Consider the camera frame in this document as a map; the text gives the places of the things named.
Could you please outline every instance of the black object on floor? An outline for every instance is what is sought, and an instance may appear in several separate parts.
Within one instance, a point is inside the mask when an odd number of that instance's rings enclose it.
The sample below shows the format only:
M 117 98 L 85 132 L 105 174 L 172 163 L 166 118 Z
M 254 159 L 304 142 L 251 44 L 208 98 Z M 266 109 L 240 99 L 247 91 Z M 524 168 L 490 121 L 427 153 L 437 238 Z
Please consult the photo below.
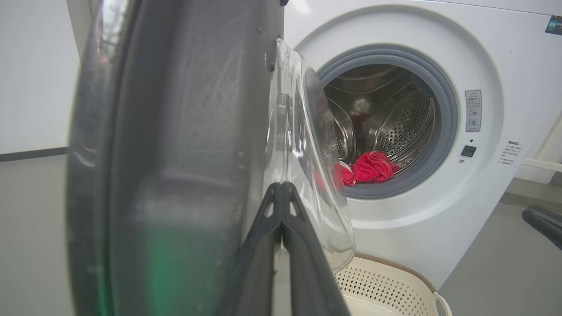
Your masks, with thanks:
M 523 219 L 562 250 L 562 216 L 540 205 L 529 205 Z
M 290 205 L 296 215 L 291 214 Z M 215 315 L 270 315 L 274 245 L 281 240 L 291 254 L 292 314 L 349 316 L 298 191 L 291 182 L 269 186 Z

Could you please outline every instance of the sticker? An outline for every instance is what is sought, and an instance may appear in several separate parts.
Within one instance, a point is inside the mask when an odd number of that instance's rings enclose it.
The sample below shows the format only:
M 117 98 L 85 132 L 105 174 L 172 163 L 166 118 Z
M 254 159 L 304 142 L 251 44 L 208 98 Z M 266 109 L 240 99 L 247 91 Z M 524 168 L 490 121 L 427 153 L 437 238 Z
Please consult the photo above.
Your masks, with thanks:
M 551 16 L 545 33 L 562 35 L 562 16 Z
M 519 156 L 519 153 L 521 153 L 519 143 L 508 141 L 497 162 L 504 165 L 512 165 L 515 162 L 515 158 Z
M 466 131 L 480 132 L 482 122 L 482 90 L 468 90 L 466 97 Z

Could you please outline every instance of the stainless steel drum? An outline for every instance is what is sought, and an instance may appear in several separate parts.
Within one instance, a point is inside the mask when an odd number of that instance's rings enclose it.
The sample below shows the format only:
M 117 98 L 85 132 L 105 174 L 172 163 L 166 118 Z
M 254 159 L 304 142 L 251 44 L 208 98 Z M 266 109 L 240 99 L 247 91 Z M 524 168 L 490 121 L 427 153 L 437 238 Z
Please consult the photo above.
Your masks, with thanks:
M 389 65 L 352 69 L 334 79 L 325 92 L 336 130 L 346 126 L 344 130 L 348 131 L 337 131 L 336 135 L 341 159 L 347 163 L 376 150 L 404 170 L 431 139 L 434 101 L 417 88 L 414 75 L 405 69 Z

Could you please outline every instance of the circular door opening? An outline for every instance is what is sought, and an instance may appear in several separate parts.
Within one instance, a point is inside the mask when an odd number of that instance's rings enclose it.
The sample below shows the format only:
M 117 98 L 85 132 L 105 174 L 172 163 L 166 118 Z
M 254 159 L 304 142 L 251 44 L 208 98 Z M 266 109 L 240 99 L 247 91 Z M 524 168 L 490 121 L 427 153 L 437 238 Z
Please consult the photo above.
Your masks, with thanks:
M 384 198 L 417 186 L 448 155 L 457 108 L 445 76 L 423 56 L 401 47 L 350 52 L 319 71 L 334 114 L 340 159 L 354 163 L 384 152 L 400 170 L 382 183 L 346 187 L 349 197 Z

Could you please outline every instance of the beige laundry basket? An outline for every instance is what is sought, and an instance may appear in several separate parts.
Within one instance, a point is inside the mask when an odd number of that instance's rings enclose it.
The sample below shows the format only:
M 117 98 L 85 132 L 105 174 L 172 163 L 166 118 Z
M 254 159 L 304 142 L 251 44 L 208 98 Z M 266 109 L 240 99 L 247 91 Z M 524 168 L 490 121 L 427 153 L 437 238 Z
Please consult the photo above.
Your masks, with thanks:
M 438 316 L 436 302 L 445 314 L 451 309 L 445 299 L 417 271 L 390 261 L 356 254 L 336 273 L 352 316 L 408 315 Z

